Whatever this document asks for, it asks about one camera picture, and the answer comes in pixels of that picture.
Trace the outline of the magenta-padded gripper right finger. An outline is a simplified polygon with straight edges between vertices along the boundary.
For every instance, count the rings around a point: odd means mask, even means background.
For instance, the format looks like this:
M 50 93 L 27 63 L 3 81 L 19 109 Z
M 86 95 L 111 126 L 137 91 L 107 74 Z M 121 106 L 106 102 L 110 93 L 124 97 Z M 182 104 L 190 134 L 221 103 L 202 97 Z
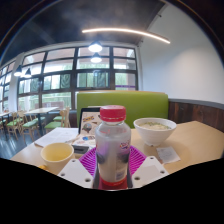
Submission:
M 168 175 L 155 156 L 146 156 L 134 146 L 130 147 L 127 185 L 140 188 Z

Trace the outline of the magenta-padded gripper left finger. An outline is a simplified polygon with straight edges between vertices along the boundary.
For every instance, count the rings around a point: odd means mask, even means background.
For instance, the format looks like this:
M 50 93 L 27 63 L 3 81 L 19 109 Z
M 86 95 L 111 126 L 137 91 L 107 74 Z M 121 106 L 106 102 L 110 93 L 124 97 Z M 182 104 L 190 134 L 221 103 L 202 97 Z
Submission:
M 99 173 L 96 163 L 96 149 L 89 150 L 79 159 L 71 159 L 58 176 L 81 187 L 97 189 Z

